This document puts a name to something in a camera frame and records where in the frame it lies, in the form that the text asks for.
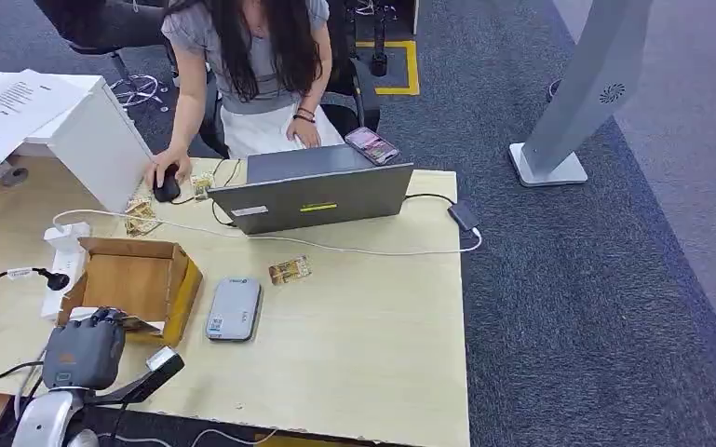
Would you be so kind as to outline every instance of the power bank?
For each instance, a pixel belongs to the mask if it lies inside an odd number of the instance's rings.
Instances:
[[[262,286],[251,278],[224,278],[215,288],[205,334],[210,340],[245,342],[253,335]]]

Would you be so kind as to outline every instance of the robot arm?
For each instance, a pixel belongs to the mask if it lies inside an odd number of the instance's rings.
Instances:
[[[104,396],[96,391],[114,383],[125,343],[120,324],[124,314],[101,308],[84,321],[70,321],[50,335],[43,365],[48,393],[32,400],[15,432],[16,447],[97,447],[90,430],[70,432],[70,422],[87,406],[143,402],[184,362],[169,347],[146,361],[149,368],[140,379]]]

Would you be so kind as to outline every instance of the bracelet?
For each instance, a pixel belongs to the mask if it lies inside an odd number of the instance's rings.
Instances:
[[[297,115],[297,114],[295,114],[292,118],[294,118],[294,119],[302,119],[303,121],[308,121],[308,122],[311,123],[311,124],[316,124],[316,123],[317,123],[316,121],[314,121],[313,119],[309,118],[308,116],[302,116],[302,115]]]
[[[308,109],[306,109],[306,108],[303,108],[303,107],[298,107],[298,108],[297,108],[297,112],[300,112],[301,110],[302,110],[303,112],[306,112],[307,114],[311,115],[311,117],[314,117],[314,116],[315,116],[315,115],[314,115],[314,112],[311,112],[310,110],[308,110]]]

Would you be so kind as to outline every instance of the open cardboard box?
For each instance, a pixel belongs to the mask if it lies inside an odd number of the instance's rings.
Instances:
[[[201,284],[201,271],[179,244],[155,240],[81,237],[84,274],[61,302],[58,324],[76,307],[110,306],[152,324],[160,334],[128,331],[129,341],[176,346]]]

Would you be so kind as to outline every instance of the laptop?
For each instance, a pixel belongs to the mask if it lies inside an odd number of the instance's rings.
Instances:
[[[246,235],[399,214],[412,176],[412,163],[377,167],[346,145],[249,156],[247,164],[248,183],[209,190]]]

